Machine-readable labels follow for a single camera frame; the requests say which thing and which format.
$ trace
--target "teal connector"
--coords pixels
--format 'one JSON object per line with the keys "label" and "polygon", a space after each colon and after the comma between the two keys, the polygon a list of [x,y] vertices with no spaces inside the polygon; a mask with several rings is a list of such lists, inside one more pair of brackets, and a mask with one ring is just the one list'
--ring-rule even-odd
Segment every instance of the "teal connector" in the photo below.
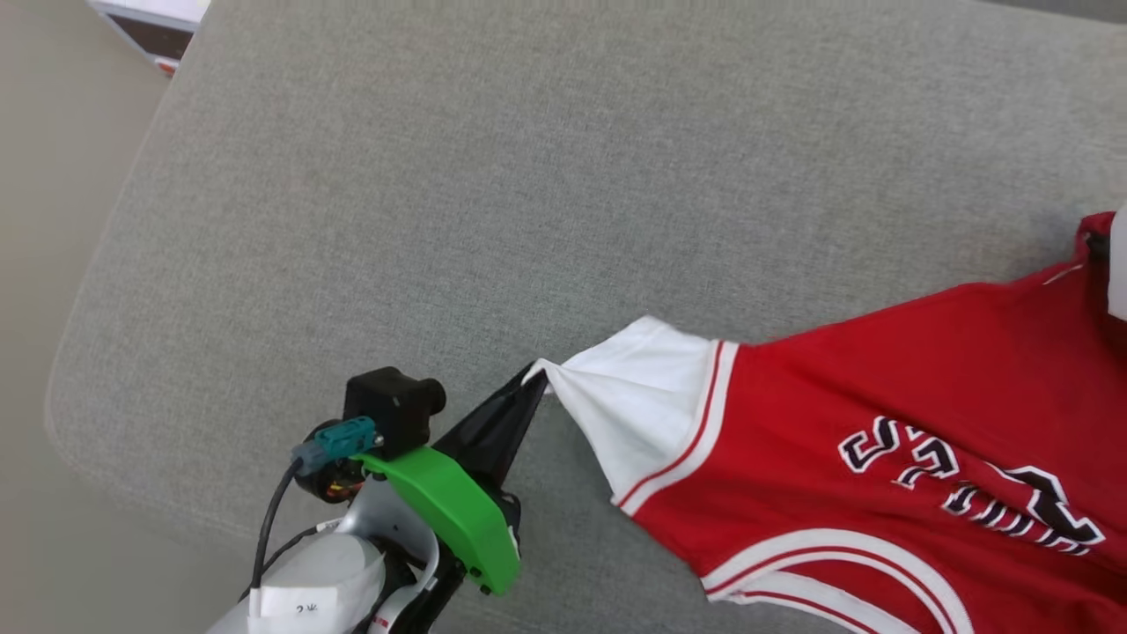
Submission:
{"label": "teal connector", "polygon": [[291,457],[301,458],[299,476],[307,476],[320,471],[334,461],[363,454],[375,447],[375,421],[367,417],[357,417],[320,430],[313,439],[299,445],[291,452]]}

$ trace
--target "red and white t-shirt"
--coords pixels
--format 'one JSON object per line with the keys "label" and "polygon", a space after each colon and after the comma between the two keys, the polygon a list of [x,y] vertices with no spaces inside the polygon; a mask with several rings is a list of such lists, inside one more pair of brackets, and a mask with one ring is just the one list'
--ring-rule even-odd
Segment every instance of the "red and white t-shirt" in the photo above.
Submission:
{"label": "red and white t-shirt", "polygon": [[541,361],[712,601],[855,632],[1127,632],[1127,324],[1076,255],[783,341],[645,316]]}

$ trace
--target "green bracket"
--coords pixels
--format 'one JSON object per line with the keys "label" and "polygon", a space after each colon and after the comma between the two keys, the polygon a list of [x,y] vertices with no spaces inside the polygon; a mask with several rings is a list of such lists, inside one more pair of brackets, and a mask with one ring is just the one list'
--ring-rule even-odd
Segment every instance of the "green bracket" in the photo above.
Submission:
{"label": "green bracket", "polygon": [[505,516],[453,458],[419,447],[391,462],[367,454],[352,459],[388,477],[396,493],[461,560],[471,580],[495,595],[508,591],[521,560]]}

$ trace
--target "red stripe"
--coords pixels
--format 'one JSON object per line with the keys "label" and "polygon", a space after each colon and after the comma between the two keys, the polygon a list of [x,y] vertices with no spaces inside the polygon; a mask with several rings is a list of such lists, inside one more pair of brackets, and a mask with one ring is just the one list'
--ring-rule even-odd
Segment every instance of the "red stripe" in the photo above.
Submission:
{"label": "red stripe", "polygon": [[829,609],[826,606],[823,606],[822,604],[816,604],[816,602],[814,602],[814,601],[811,601],[809,599],[804,599],[804,598],[800,598],[800,597],[791,597],[790,595],[781,595],[779,592],[764,592],[764,591],[758,591],[758,590],[755,591],[755,592],[740,592],[740,595],[743,595],[745,597],[767,597],[767,598],[772,598],[772,599],[786,599],[788,601],[793,601],[796,604],[802,604],[802,605],[809,606],[809,607],[811,607],[811,608],[814,608],[814,609],[816,609],[816,610],[818,610],[820,613],[833,615],[833,616],[835,616],[835,617],[837,617],[837,618],[840,618],[840,619],[842,619],[842,620],[844,620],[844,622],[846,622],[846,623],[855,626],[858,629],[861,629],[862,632],[868,632],[869,634],[880,634],[876,629],[869,627],[868,625],[861,623],[860,620],[858,620],[858,619],[855,619],[853,617],[845,616],[844,614],[842,614],[842,613],[840,613],[837,610]]}
{"label": "red stripe", "polygon": [[712,381],[711,381],[711,383],[709,383],[709,386],[708,386],[708,399],[704,402],[704,414],[701,417],[701,420],[700,420],[700,422],[696,426],[696,436],[693,437],[693,441],[689,445],[689,448],[685,449],[685,452],[681,455],[681,457],[677,458],[676,462],[674,462],[672,465],[669,465],[669,466],[665,467],[664,470],[662,470],[662,471],[659,471],[657,473],[650,474],[650,475],[641,479],[640,481],[638,481],[638,484],[633,485],[633,489],[631,489],[625,494],[625,497],[622,498],[622,500],[619,501],[618,507],[620,509],[623,506],[625,506],[625,503],[630,500],[630,498],[635,493],[638,492],[639,489],[641,489],[641,485],[644,485],[647,482],[654,480],[655,477],[663,476],[663,475],[672,472],[673,470],[677,468],[677,466],[681,465],[681,463],[684,463],[685,458],[687,458],[689,455],[693,453],[693,449],[696,448],[696,445],[700,443],[701,437],[704,436],[704,423],[706,423],[706,421],[708,421],[709,409],[712,408],[712,391],[716,390],[716,377],[719,374],[719,368],[720,368],[720,350],[722,348],[724,348],[724,342],[718,343],[717,347],[716,347],[716,358],[712,361]]}
{"label": "red stripe", "polygon": [[718,592],[720,590],[724,590],[725,588],[728,588],[729,586],[736,583],[737,581],[739,581],[740,579],[747,577],[748,574],[751,574],[751,573],[753,573],[753,572],[755,572],[755,571],[757,571],[757,570],[760,570],[760,569],[762,569],[764,566],[767,566],[767,565],[770,565],[770,564],[772,564],[772,563],[774,563],[774,562],[777,562],[779,560],[787,559],[787,557],[792,557],[792,556],[796,556],[796,555],[805,555],[805,554],[808,554],[808,553],[851,553],[851,554],[854,554],[854,555],[862,555],[864,557],[869,557],[869,559],[872,559],[872,560],[878,560],[881,563],[884,563],[884,564],[886,564],[886,565],[888,565],[890,568],[896,569],[900,574],[903,574],[904,577],[907,577],[908,579],[911,579],[912,581],[914,581],[916,583],[916,586],[919,586],[920,588],[923,589],[924,593],[928,595],[928,597],[932,601],[934,601],[935,606],[939,608],[939,611],[943,615],[943,618],[947,620],[947,624],[950,626],[951,631],[953,632],[956,629],[956,627],[955,627],[955,619],[951,618],[951,615],[947,614],[947,609],[943,608],[943,602],[940,601],[938,597],[935,597],[935,595],[931,591],[931,588],[928,588],[926,583],[920,581],[920,579],[917,579],[914,574],[912,574],[911,572],[904,570],[904,568],[897,565],[896,562],[891,562],[889,560],[886,560],[885,557],[881,557],[881,556],[876,555],[873,553],[870,553],[868,551],[861,551],[859,548],[850,548],[850,547],[846,547],[846,546],[817,546],[817,547],[814,547],[814,548],[799,548],[799,550],[796,550],[796,551],[790,551],[790,552],[787,552],[787,553],[782,553],[780,555],[775,555],[775,556],[773,556],[773,557],[771,557],[769,560],[764,560],[764,561],[758,562],[758,563],[756,563],[756,564],[754,564],[752,566],[748,566],[747,569],[743,570],[742,572],[735,574],[728,581],[725,581],[724,583],[720,583],[719,586],[715,586],[712,588],[706,588],[704,592],[708,593],[708,595],[712,595],[713,592]]}

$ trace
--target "beige floor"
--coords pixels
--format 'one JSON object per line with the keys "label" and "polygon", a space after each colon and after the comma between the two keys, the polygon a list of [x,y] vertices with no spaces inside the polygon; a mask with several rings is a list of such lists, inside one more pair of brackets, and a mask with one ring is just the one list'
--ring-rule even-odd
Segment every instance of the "beige floor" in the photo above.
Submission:
{"label": "beige floor", "polygon": [[81,0],[0,0],[0,632],[204,632],[249,575],[115,512],[43,431],[55,346],[167,84]]}

